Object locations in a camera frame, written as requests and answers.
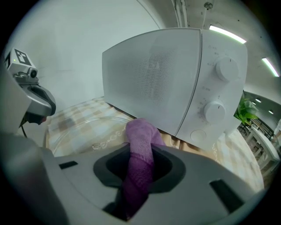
microwave knob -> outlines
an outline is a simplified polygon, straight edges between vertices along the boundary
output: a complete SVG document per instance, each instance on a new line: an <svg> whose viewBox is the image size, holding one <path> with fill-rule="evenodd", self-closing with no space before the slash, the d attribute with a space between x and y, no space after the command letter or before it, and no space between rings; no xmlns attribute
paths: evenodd
<svg viewBox="0 0 281 225"><path fill-rule="evenodd" d="M225 108L219 102L210 102L204 107L204 116L211 124L219 123L224 119Z"/></svg>
<svg viewBox="0 0 281 225"><path fill-rule="evenodd" d="M217 62L216 73L221 80L226 82L239 78L238 65L236 61L229 57L224 57Z"/></svg>

white microwave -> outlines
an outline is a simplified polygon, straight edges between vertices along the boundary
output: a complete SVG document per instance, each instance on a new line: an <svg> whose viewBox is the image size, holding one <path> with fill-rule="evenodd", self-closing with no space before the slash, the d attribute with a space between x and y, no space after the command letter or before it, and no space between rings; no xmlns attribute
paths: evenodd
<svg viewBox="0 0 281 225"><path fill-rule="evenodd" d="M107 103L205 150L232 121L246 72L246 46L210 30L156 30L102 55Z"/></svg>

black cable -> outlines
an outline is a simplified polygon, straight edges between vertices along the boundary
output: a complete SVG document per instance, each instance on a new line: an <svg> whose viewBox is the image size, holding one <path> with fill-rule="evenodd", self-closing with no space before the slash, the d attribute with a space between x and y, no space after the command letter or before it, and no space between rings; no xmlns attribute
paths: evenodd
<svg viewBox="0 0 281 225"><path fill-rule="evenodd" d="M23 129L23 126L22 126L22 132L23 132L23 135L27 138L25 130Z"/></svg>
<svg viewBox="0 0 281 225"><path fill-rule="evenodd" d="M26 123L26 120L25 120L25 118L23 118L22 119L22 122L21 122L21 125L19 126L19 127L21 127L23 124L25 124Z"/></svg>

purple cloth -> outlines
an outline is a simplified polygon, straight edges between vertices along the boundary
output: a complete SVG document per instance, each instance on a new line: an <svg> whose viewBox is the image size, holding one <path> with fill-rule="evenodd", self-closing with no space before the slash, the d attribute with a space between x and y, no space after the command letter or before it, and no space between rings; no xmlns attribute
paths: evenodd
<svg viewBox="0 0 281 225"><path fill-rule="evenodd" d="M126 215L131 218L146 201L149 185L153 182L151 143L165 143L158 129L142 118L127 123L126 135L130 142L130 159L123 182L123 195Z"/></svg>

ceiling light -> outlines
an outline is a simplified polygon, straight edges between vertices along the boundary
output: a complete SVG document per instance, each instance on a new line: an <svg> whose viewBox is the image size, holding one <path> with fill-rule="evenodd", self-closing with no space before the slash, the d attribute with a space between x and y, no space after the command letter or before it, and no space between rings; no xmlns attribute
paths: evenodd
<svg viewBox="0 0 281 225"><path fill-rule="evenodd" d="M263 61L269 67L269 69L272 71L274 76L279 76L278 73L276 72L276 70L274 69L274 67L272 66L272 64L267 60L267 58L263 58Z"/></svg>
<svg viewBox="0 0 281 225"><path fill-rule="evenodd" d="M231 37L231 38L233 38L233 39L239 41L239 42L242 43L242 44L244 44L244 43L246 42L244 39L238 37L237 35L235 35L235 34L233 34L233 33L230 33L230 32L228 32L228 31L226 31L226 30L224 30L224 29L218 28L218 27L216 27L216 26L210 25L210 28L209 28L209 29L210 29L210 30L213 30L213 31L217 31L217 32L222 33L222 34L224 34L224 35L227 35L227 36L229 36L229 37Z"/></svg>

